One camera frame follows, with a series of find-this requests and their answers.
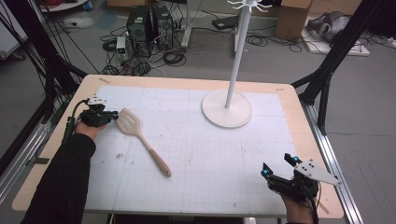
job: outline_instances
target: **slotted spatula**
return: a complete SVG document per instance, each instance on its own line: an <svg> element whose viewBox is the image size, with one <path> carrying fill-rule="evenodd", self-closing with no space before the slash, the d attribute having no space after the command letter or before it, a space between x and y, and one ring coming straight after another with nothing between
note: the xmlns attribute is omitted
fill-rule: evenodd
<svg viewBox="0 0 396 224"><path fill-rule="evenodd" d="M171 176L171 170L169 167L166 165L163 159L161 159L157 152L154 151L146 138L140 132L140 119L137 117L137 115L132 113L129 109L123 108L119 113L119 118L116 119L116 123L123 134L138 137L163 173L167 176Z"/></svg>

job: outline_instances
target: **gray floor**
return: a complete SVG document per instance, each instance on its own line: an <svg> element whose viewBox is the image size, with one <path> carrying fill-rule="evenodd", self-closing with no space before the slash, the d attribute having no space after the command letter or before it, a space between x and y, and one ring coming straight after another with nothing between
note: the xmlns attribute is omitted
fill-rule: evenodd
<svg viewBox="0 0 396 224"><path fill-rule="evenodd" d="M80 9L55 14L62 18ZM94 26L74 31L71 36L101 70L106 53L100 36L125 24L125 14L109 12L102 1L89 13ZM210 15L194 20L194 26L210 27ZM268 27L273 21L253 19L250 29ZM71 41L64 39L69 57L75 66L96 74ZM314 72L325 58L270 42L265 48L245 45L238 80L252 82L291 83ZM346 181L361 212L364 223L394 223L396 194L392 193L396 160L396 50L381 45L365 46L369 57L347 56L332 79L326 127L332 148L340 162ZM181 67L153 69L151 77L183 77L227 80L233 65L233 38L193 30L187 62ZM0 155L9 147L26 121L43 100L43 89L29 60L0 62L0 102L3 129L0 131ZM13 190L0 205L2 223L19 223L23 212L10 207L13 197L28 174L26 169ZM258 223L276 223L260 218ZM86 214L84 223L106 223L106 215ZM321 220L320 223L347 223L345 219Z"/></svg>

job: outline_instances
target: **white pole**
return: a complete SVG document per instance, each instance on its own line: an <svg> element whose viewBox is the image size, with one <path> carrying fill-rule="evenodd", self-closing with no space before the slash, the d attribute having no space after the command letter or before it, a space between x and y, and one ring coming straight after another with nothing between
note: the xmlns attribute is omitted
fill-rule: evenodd
<svg viewBox="0 0 396 224"><path fill-rule="evenodd" d="M238 39L238 45L236 47L236 53L235 53L235 59L233 61L233 72L231 75L231 80L230 80L230 86L228 88L228 93L227 93L227 101L225 104L226 108L230 107L231 99L233 98L233 87L235 86L235 81L236 81L236 76L238 75L238 70L239 70L239 64L241 63L241 58L242 58L242 52L244 50L244 45L245 45L245 40L247 38L247 32L248 32L248 23L250 21L250 8L249 7L243 7L242 8L242 18L239 18L239 20L242 20L241 22L238 22L241 26L238 27L238 32L239 32L239 39Z"/></svg>

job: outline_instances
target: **spatula handle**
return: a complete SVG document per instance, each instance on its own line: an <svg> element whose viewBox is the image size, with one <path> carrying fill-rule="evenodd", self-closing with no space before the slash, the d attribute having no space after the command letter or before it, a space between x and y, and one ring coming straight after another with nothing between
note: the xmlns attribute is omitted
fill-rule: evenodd
<svg viewBox="0 0 396 224"><path fill-rule="evenodd" d="M166 176L171 176L171 170L169 167L166 165L166 163L161 159L161 157L157 154L157 152L154 151L154 149L149 149L149 154L151 155L152 159L155 160L155 163L157 163L158 167L163 171L163 173Z"/></svg>

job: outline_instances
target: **table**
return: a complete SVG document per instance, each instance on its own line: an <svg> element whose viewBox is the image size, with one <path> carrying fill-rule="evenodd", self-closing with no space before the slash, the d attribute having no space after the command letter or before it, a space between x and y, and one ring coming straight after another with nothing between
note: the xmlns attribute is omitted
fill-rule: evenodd
<svg viewBox="0 0 396 224"><path fill-rule="evenodd" d="M74 105L83 99L92 97L101 86L127 86L135 88L153 88L153 89L169 89L169 90L193 90L193 91L211 91L217 89L227 89L228 81L216 81L216 80L199 80L199 79L177 79L177 78L157 78L157 77L111 77L111 76L97 76L89 75L84 78L81 86L79 87L75 97L69 106L59 125L55 128L52 137L48 141L46 147L41 153L40 157L52 158L57 148L59 147L66 123L66 118L72 112ZM298 100L298 96L291 85L287 84L270 84L270 83L253 83L253 82L237 82L235 90L247 93L270 93L274 94L279 98L281 107L283 109L284 117L290 130L290 138L294 145L297 155L302 161L313 159L319 162L323 167L324 163L320 156L318 146L316 144L314 135L311 132L309 124L306 120L304 111ZM284 166L289 166L284 161L279 161ZM15 210L26 210L35 192L35 188L44 174L46 165L36 164L24 184L21 187L20 192L16 196L12 207ZM258 179L260 179L259 171L261 167L258 167ZM265 180L262 178L262 188L266 189ZM286 214L280 198L270 191L270 204L274 206L269 209L263 209L262 211L254 211L254 213L239 213L228 214L234 217L283 217ZM344 213L342 206L338 200L333 186L322 184L321 194L321 205L318 209L318 214L323 218L341 218ZM87 201L87 206L92 206L92 202ZM93 212L105 212L105 213L135 213L135 214L162 214L162 215L180 215L178 211L128 211L120 209L91 209L88 210ZM193 211L183 213L182 215L193 215L193 216L221 216L222 213L208 214L207 211Z"/></svg>

